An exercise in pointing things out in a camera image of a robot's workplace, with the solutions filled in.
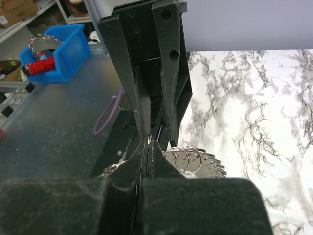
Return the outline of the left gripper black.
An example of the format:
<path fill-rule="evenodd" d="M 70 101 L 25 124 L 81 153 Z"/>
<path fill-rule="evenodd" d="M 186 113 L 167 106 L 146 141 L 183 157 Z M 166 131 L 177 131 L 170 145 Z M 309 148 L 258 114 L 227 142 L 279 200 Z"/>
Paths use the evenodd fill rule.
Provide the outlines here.
<path fill-rule="evenodd" d="M 192 94 L 182 15 L 184 0 L 142 0 L 113 8 L 98 29 L 132 105 L 140 136 L 151 133 L 152 103 L 163 108 L 169 142 L 177 146 L 179 115 Z"/>

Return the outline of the blue bin on floor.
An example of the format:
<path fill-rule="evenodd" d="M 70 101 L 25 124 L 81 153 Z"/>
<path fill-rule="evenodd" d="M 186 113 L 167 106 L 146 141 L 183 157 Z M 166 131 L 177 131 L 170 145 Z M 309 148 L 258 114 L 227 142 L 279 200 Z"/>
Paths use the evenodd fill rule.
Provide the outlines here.
<path fill-rule="evenodd" d="M 42 51 L 46 57 L 53 56 L 55 68 L 45 73 L 27 77 L 31 82 L 67 83 L 74 77 L 83 63 L 91 55 L 91 49 L 83 32 L 84 24 L 52 26 L 43 34 L 52 35 L 63 43 L 56 50 Z M 38 61 L 27 47 L 20 54 L 21 65 Z"/>

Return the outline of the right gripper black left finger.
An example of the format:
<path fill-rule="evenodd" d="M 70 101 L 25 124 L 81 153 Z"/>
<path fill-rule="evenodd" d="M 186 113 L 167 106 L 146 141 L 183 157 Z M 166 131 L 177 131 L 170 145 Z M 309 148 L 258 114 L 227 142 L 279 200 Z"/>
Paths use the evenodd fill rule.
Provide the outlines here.
<path fill-rule="evenodd" d="M 139 235 L 140 184 L 148 145 L 108 177 L 11 179 L 0 187 L 3 235 Z"/>

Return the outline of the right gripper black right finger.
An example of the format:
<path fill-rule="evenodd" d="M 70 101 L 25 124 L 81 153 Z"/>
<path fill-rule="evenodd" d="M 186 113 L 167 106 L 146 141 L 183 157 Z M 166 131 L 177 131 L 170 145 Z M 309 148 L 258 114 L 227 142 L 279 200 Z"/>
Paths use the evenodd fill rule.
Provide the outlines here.
<path fill-rule="evenodd" d="M 137 229 L 140 235 L 270 235 L 258 188 L 243 178 L 187 179 L 154 141 L 142 157 Z"/>

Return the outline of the red glitter toy microphone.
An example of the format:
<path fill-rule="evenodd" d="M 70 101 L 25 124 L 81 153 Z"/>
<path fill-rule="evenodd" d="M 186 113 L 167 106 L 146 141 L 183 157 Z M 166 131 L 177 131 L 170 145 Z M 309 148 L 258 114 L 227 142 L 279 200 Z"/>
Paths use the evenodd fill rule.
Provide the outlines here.
<path fill-rule="evenodd" d="M 55 60 L 53 56 L 46 57 L 42 55 L 38 61 L 22 66 L 25 76 L 33 77 L 55 68 Z"/>

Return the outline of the silver disc keyring holder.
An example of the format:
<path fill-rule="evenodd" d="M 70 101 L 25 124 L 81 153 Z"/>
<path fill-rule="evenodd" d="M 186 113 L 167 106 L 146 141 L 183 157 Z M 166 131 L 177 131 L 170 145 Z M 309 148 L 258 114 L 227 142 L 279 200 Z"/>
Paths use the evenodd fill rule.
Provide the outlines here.
<path fill-rule="evenodd" d="M 135 153 L 140 139 L 134 135 L 128 142 L 122 142 L 110 160 L 105 154 L 113 147 L 115 138 L 108 138 L 92 176 L 107 177 L 122 166 Z M 183 176 L 189 179 L 226 178 L 227 173 L 221 161 L 203 149 L 192 147 L 172 147 L 158 155 L 159 162 L 151 160 L 146 166 L 147 178 L 174 178 Z"/>

